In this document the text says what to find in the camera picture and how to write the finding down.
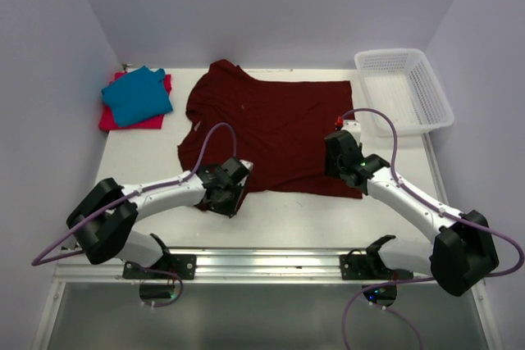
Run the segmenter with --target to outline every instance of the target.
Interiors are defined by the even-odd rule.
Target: white plastic basket
[[[425,54],[397,48],[355,55],[368,106],[384,112],[398,134],[422,134],[454,123],[446,100]],[[379,135],[390,135],[388,124],[373,117]]]

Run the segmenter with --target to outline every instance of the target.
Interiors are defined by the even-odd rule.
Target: gray floor
[[[341,313],[355,285],[188,284],[179,302],[139,307],[130,284],[68,284],[50,350],[344,349]],[[394,306],[422,331],[425,349],[486,349],[470,293],[434,284],[401,287]],[[417,349],[410,328],[356,302],[348,319],[354,349]]]

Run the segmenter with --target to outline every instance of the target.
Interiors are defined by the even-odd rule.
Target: metal frame
[[[437,197],[448,204],[430,136],[422,136]],[[195,280],[207,284],[366,284],[366,280],[346,280],[340,276],[339,255],[348,249],[225,249],[171,248],[171,251],[197,255]],[[92,266],[85,257],[72,257],[57,264],[52,288],[34,338],[33,350],[47,348],[57,319],[66,283],[116,283],[122,281],[123,262],[112,259]],[[472,288],[472,296],[490,350],[503,347],[485,281]]]

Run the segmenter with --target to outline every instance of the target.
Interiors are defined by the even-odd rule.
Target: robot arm
[[[399,186],[392,176],[390,163],[378,155],[363,156],[360,131],[358,122],[352,120],[325,138],[325,173],[385,203],[410,221],[430,243],[387,235],[370,245],[365,254],[349,253],[347,263],[365,265],[371,272],[404,269],[433,275],[444,290],[455,296],[465,293],[494,270],[499,260],[491,235],[441,214],[447,212],[488,227],[486,218],[476,211],[465,215],[448,207],[398,174],[400,182],[439,207],[439,212],[428,209]]]
[[[133,231],[135,222],[180,206],[198,206],[232,217],[243,201],[252,168],[252,163],[232,157],[221,166],[202,167],[194,174],[186,171],[151,184],[119,185],[113,178],[101,180],[66,223],[71,228],[99,208],[138,190],[137,195],[75,233],[76,241],[92,264],[117,257],[142,267],[170,270],[172,261],[164,243],[154,234]]]

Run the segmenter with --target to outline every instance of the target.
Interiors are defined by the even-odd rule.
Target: table surface
[[[246,70],[259,80],[350,80],[354,107],[365,107],[356,70]],[[107,138],[97,180],[119,184],[162,180],[181,173],[177,145],[188,134],[185,115],[189,92],[207,69],[166,69],[171,74],[174,111],[161,130],[118,130]],[[392,139],[374,136],[372,114],[356,114],[362,125],[363,153],[390,160]],[[397,171],[436,196],[421,136],[399,138]],[[227,218],[194,207],[178,207],[140,221],[134,227],[158,235],[170,247],[191,248],[361,248],[385,234],[425,241],[415,227],[383,203],[307,193],[251,193],[237,216]]]

